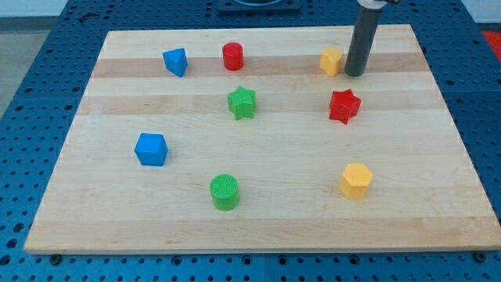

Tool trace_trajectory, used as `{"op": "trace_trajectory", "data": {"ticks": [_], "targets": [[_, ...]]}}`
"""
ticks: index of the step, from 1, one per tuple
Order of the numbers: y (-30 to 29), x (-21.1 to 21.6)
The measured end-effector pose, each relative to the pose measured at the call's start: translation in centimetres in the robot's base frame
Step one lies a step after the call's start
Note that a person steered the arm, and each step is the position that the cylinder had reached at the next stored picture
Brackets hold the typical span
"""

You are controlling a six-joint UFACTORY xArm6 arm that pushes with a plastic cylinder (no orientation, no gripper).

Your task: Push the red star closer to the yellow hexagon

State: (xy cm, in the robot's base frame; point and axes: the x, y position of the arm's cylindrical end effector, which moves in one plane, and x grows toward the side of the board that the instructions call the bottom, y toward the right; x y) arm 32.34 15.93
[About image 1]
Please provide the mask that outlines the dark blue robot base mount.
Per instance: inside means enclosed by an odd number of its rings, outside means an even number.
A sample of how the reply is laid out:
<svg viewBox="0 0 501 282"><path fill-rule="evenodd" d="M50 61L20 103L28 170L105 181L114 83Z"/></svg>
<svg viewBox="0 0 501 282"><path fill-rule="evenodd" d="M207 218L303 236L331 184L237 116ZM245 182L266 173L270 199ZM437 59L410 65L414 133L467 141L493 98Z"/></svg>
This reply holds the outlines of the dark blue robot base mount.
<svg viewBox="0 0 501 282"><path fill-rule="evenodd" d="M217 0L218 15L299 13L302 0Z"/></svg>

